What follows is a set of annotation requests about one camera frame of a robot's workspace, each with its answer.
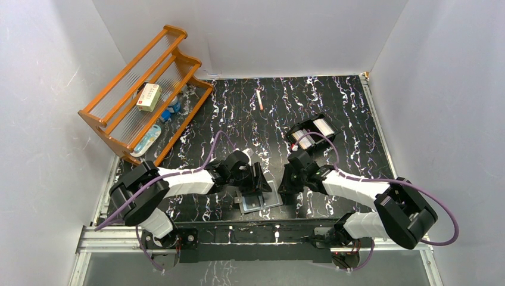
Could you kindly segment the black VIP card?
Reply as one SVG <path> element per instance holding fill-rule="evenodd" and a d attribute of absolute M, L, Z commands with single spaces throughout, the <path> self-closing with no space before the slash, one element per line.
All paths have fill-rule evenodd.
<path fill-rule="evenodd" d="M 263 209 L 264 200 L 262 195 L 245 196 L 242 197 L 242 211 L 243 213 L 257 212 Z"/>

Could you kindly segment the silver metal card holder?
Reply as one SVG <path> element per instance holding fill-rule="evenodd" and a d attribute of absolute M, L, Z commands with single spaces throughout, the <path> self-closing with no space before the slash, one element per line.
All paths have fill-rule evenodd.
<path fill-rule="evenodd" d="M 236 192 L 234 203 L 239 207 L 242 214 L 268 210 L 283 204 L 278 193 L 277 183 L 273 180 L 267 181 L 272 192 L 262 192 L 258 196 L 244 197 L 240 191 Z"/>

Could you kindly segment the black card tray box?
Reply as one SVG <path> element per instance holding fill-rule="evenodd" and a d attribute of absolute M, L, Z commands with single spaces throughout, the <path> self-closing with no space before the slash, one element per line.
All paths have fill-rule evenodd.
<path fill-rule="evenodd" d="M 332 136 L 326 137 L 319 132 L 319 130 L 313 123 L 314 120 L 319 118 L 324 118 L 334 129 L 335 133 Z M 319 151 L 330 147 L 330 143 L 328 143 L 328 141 L 322 138 L 321 136 L 316 135 L 316 133 L 326 137 L 328 140 L 332 142 L 335 140 L 336 136 L 341 133 L 341 131 L 336 128 L 336 126 L 332 123 L 330 118 L 325 113 L 319 113 L 309 117 L 308 119 L 304 119 L 296 123 L 295 125 L 293 125 L 293 127 L 291 127 L 287 131 L 286 135 L 284 136 L 284 139 L 290 146 L 294 144 L 294 140 L 291 138 L 291 134 L 301 129 L 305 129 L 314 140 L 314 145 L 306 150 L 309 154 L 313 154 L 315 151 Z"/>

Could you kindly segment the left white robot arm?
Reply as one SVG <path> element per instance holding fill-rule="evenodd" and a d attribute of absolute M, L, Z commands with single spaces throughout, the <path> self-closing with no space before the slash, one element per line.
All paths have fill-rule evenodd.
<path fill-rule="evenodd" d="M 178 195 L 208 195 L 236 187 L 243 197 L 272 193 L 261 164 L 251 163 L 246 150 L 235 150 L 224 160 L 209 161 L 202 170 L 157 168 L 152 161 L 136 166 L 109 190 L 118 211 L 113 219 L 126 226 L 139 226 L 164 248 L 177 243 L 179 231 L 173 220 L 159 208 L 161 202 Z"/>

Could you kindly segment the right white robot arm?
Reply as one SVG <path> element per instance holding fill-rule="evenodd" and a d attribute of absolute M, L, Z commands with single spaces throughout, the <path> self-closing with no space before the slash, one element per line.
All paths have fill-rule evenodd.
<path fill-rule="evenodd" d="M 409 183 L 406 179 L 378 182 L 331 165 L 319 166 L 308 152 L 298 150 L 288 156 L 279 191 L 291 194 L 308 188 L 371 209 L 341 216 L 324 234 L 310 236 L 316 244 L 349 247 L 362 238 L 385 238 L 412 250 L 437 222 L 438 215 Z"/>

